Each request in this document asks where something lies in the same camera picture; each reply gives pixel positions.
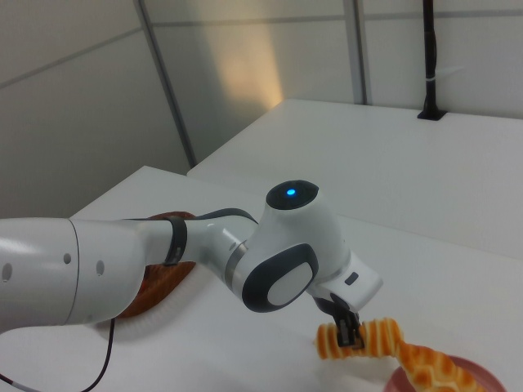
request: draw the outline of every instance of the black cable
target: black cable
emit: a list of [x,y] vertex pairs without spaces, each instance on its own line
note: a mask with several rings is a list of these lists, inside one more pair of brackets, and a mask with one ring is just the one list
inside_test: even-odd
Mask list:
[[[107,343],[107,354],[105,355],[104,366],[101,369],[101,372],[98,375],[98,378],[96,378],[96,380],[90,386],[88,386],[85,390],[82,390],[80,392],[89,392],[90,390],[94,390],[94,388],[98,385],[98,383],[100,382],[100,380],[104,376],[105,371],[107,370],[107,366],[109,365],[109,360],[111,358],[111,350],[113,349],[113,337],[114,337],[114,325],[115,325],[115,322],[116,322],[116,318],[112,318],[111,319],[111,326],[110,326],[110,330],[109,330],[109,342]],[[7,377],[5,377],[1,373],[0,373],[0,380],[2,380],[4,382],[6,382],[7,384],[17,388],[18,390],[35,391],[35,390],[25,386],[25,385],[19,384],[19,383],[13,381],[13,380],[8,379]]]

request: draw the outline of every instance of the white wall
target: white wall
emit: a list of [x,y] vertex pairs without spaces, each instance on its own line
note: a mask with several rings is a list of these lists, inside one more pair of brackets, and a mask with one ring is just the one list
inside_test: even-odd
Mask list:
[[0,9],[0,218],[70,216],[143,165],[186,173],[132,2]]
[[[441,109],[523,118],[523,4],[434,2]],[[421,109],[425,97],[422,2],[364,0],[373,105]]]
[[285,98],[354,102],[342,0],[146,0],[201,161]]

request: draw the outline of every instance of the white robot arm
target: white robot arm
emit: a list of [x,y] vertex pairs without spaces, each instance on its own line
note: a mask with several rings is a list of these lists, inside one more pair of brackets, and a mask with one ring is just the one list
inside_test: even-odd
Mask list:
[[145,267],[196,261],[251,310],[311,294],[340,345],[361,345],[357,312],[382,285],[351,252],[317,186],[274,187],[258,224],[226,209],[184,220],[0,220],[0,332],[95,323],[132,302]]

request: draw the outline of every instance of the white table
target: white table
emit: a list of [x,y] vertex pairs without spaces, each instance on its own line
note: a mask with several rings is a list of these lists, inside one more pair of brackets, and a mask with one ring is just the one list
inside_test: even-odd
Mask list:
[[339,214],[523,260],[523,121],[286,100],[189,177],[316,183]]
[[[239,207],[260,218],[261,195],[144,167],[75,217],[119,219]],[[385,285],[360,313],[396,318],[412,343],[472,359],[521,390],[523,263],[340,217],[349,244]],[[117,323],[96,391],[381,391],[393,360],[322,362],[312,340],[329,316],[303,295],[271,314],[248,311],[197,268],[160,305]],[[44,391],[80,390],[105,357],[107,326],[26,328],[0,335],[0,372]],[[0,391],[13,391],[0,384]]]

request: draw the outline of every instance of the pink plate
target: pink plate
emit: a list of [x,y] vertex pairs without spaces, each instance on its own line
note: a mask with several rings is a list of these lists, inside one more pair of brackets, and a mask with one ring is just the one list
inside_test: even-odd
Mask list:
[[[469,371],[474,378],[485,388],[485,390],[488,390],[489,392],[507,392],[503,385],[501,385],[501,382],[488,370],[486,370],[484,367],[481,367],[477,363],[473,363],[469,361],[468,359],[463,359],[459,357],[450,357],[456,366],[459,366],[461,368],[466,369]],[[407,376],[405,375],[405,371],[398,367],[394,373],[392,373],[392,377],[387,382],[387,385],[385,385],[385,389],[383,392],[416,392],[414,388],[410,385],[409,380],[407,380]]]

